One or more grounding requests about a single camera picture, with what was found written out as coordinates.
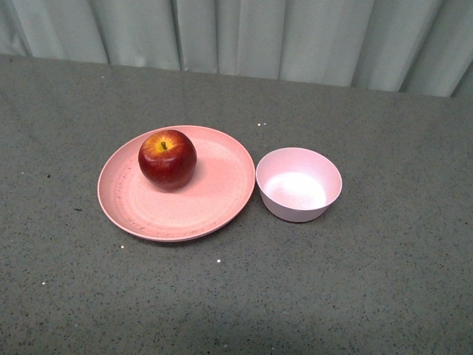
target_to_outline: red apple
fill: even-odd
[[[141,172],[160,189],[179,189],[192,178],[197,152],[184,133],[164,129],[143,142],[138,163]]]

